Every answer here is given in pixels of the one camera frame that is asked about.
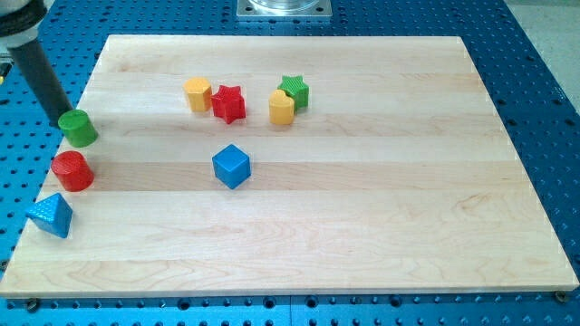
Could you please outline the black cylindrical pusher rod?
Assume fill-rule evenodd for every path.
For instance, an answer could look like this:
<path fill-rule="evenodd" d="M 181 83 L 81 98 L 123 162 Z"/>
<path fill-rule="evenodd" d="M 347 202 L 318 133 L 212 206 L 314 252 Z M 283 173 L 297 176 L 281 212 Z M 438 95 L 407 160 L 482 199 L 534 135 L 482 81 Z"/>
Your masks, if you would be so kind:
<path fill-rule="evenodd" d="M 37 39 L 8 47 L 21 74 L 40 103 L 49 123 L 58 128 L 60 117 L 73 109 L 63 86 Z"/>

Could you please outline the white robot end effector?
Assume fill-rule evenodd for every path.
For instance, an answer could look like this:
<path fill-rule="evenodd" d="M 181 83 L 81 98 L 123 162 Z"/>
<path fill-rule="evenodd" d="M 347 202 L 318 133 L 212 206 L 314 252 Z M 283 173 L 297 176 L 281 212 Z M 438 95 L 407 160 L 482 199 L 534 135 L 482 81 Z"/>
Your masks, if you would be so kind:
<path fill-rule="evenodd" d="M 15 48 L 36 39 L 47 12 L 44 0 L 1 0 L 1 46 Z"/>

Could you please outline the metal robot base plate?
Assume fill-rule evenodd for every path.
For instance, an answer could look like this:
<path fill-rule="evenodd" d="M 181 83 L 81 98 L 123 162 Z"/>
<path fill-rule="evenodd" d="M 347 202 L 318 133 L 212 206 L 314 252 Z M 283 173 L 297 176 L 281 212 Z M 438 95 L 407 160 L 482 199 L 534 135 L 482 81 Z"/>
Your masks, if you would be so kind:
<path fill-rule="evenodd" d="M 237 17 L 330 17 L 331 0 L 237 0 Z"/>

